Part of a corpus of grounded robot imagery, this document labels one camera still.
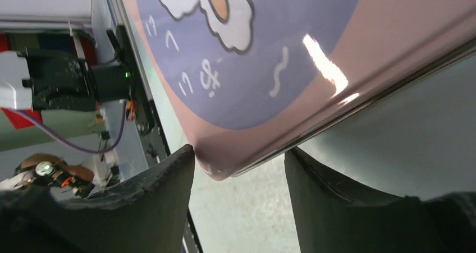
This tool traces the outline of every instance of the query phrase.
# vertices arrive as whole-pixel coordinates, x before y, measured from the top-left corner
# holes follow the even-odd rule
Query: cartoon illustration
[[[205,14],[208,26],[223,47],[238,54],[248,51],[253,37],[251,0],[160,0],[176,21],[197,8]]]
[[[315,79],[327,84],[320,95],[347,87],[330,58],[359,0],[338,1],[136,2],[161,81],[204,121],[244,130],[277,117]]]

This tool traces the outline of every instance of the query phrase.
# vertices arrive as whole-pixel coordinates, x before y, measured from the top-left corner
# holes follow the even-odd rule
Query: white squiggle
[[[189,76],[185,72],[182,72],[182,82],[189,84],[190,93],[193,94],[192,84],[190,83]],[[182,93],[187,96],[184,87],[182,86],[182,83],[178,82],[178,86],[180,87],[180,90],[182,90]]]
[[[172,39],[173,46],[175,46],[175,49],[177,51],[180,51],[179,46],[177,45],[177,41],[175,41],[175,37],[173,37],[172,32],[167,30],[165,33],[165,46],[169,48],[169,40]]]
[[[182,86],[182,83],[179,83],[178,86],[180,87],[180,90],[182,90],[182,93],[184,94],[184,96],[187,96],[187,93],[185,92],[184,87]]]
[[[287,63],[289,61],[289,52],[287,50],[287,47],[283,47],[282,53],[283,53],[282,61],[278,63],[278,65],[276,65],[276,67],[274,68],[274,74],[273,74],[274,88],[269,92],[269,96],[273,98],[276,97],[278,93],[280,92],[280,88],[281,88],[280,73],[284,69],[286,69]]]

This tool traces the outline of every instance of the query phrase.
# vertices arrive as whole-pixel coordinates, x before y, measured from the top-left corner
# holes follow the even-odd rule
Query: purple cable
[[[126,123],[126,107],[127,107],[127,102],[124,102],[123,109],[122,109],[121,127],[119,129],[119,134],[117,136],[116,141],[109,148],[106,148],[104,150],[99,150],[99,151],[82,148],[80,146],[77,146],[77,145],[69,142],[68,140],[64,139],[63,137],[58,135],[56,132],[54,132],[51,128],[49,128],[45,124],[39,122],[38,120],[36,120],[34,117],[32,117],[30,114],[26,113],[25,111],[19,111],[19,110],[14,110],[14,109],[10,109],[10,111],[18,114],[19,116],[25,118],[28,121],[30,121],[36,127],[39,127],[42,131],[44,131],[47,135],[49,135],[51,138],[55,139],[58,142],[63,143],[66,146],[69,146],[70,148],[76,149],[76,150],[78,150],[80,152],[83,152],[83,153],[86,153],[86,154],[102,155],[104,153],[112,151],[114,148],[117,147],[117,145],[121,141],[122,132],[124,131],[124,124]]]

